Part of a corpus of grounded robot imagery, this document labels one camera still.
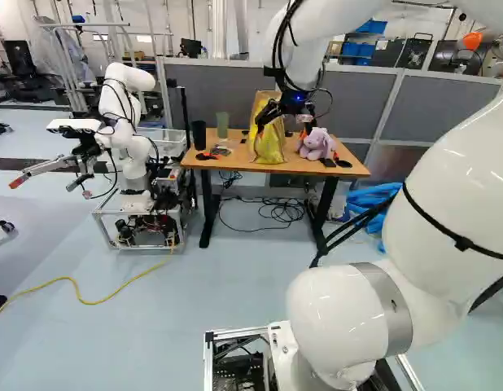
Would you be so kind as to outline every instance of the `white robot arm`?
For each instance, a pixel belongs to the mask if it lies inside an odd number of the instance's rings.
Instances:
[[[81,176],[67,186],[68,191],[72,191],[86,179],[94,177],[93,166],[98,156],[104,151],[110,154],[111,149],[118,149],[127,156],[121,162],[125,190],[145,191],[146,162],[152,145],[148,138],[136,134],[141,104],[133,93],[152,90],[154,85],[154,77],[148,72],[120,63],[110,64],[105,72],[98,106],[99,114],[107,126],[102,127],[100,121],[91,118],[53,120],[47,130],[61,133],[66,138],[79,139],[80,145],[72,150],[70,156],[58,156],[54,160],[28,167],[10,187],[17,188],[38,174],[77,166]]]
[[[284,7],[265,45],[265,73],[285,99],[257,123],[303,108],[330,37],[389,1],[290,3],[298,7],[288,20],[292,34]],[[503,32],[503,0],[454,3]],[[355,389],[376,360],[445,337],[503,276],[503,94],[427,151],[387,213],[383,239],[382,261],[310,269],[291,284],[287,313],[298,353],[278,373],[279,389]],[[300,370],[302,362],[310,370]]]

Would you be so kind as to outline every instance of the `gray cubicle partition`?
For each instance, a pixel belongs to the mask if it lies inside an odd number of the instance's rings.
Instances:
[[[252,62],[166,59],[165,71],[186,88],[190,120],[204,120],[208,126],[216,125],[215,112],[228,112],[230,126],[247,129],[255,92],[275,88],[261,64]],[[334,102],[319,125],[369,166],[374,181],[384,182],[403,180],[433,142],[490,102],[503,81],[329,64],[323,87]],[[174,125],[182,128],[178,91],[170,89],[169,95]],[[329,102],[327,94],[317,94],[317,114]]]
[[[492,101],[500,86],[407,76],[380,139],[433,143]]]
[[[228,112],[230,127],[248,129],[255,92],[275,88],[262,68],[166,64],[165,72],[186,88],[190,120],[203,120],[211,127],[217,126],[216,112]],[[177,91],[170,91],[173,122],[182,124]]]
[[[395,79],[395,74],[327,72],[322,87],[333,94],[333,106],[318,125],[341,138],[373,138]],[[330,97],[315,96],[318,115],[329,107]]]

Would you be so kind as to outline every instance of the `blue floor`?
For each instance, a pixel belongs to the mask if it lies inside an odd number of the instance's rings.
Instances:
[[[44,130],[58,115],[67,113],[0,110],[0,121],[15,129],[0,138],[0,157],[67,153],[68,140]],[[11,305],[0,315],[0,391],[201,390],[203,332],[284,319],[286,288],[315,252],[306,221],[248,235],[217,223],[202,250],[200,212],[183,254],[114,252],[90,217],[95,201],[65,191],[72,174],[45,174],[12,191],[7,184],[17,175],[0,171],[0,218],[19,231],[11,240],[0,231],[0,293],[71,275],[86,300],[98,300],[163,259],[168,263],[102,305],[80,304],[68,282]],[[98,191],[108,185],[97,181]],[[239,228],[270,224],[256,210],[231,201],[222,214]],[[360,233],[323,261],[380,257],[376,241]],[[503,292],[455,334],[409,360],[428,390],[503,389]],[[404,382],[402,388],[409,389]]]

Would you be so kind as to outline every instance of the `black tumbler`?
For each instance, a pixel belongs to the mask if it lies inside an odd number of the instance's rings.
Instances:
[[[194,135],[195,149],[198,151],[204,151],[206,149],[206,122],[192,122],[192,134]]]

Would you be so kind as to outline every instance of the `gray ring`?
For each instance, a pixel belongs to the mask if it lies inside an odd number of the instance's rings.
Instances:
[[[385,357],[405,353],[413,343],[413,320],[400,289],[385,270],[372,263],[353,263],[351,266],[370,282],[382,304],[388,330]]]

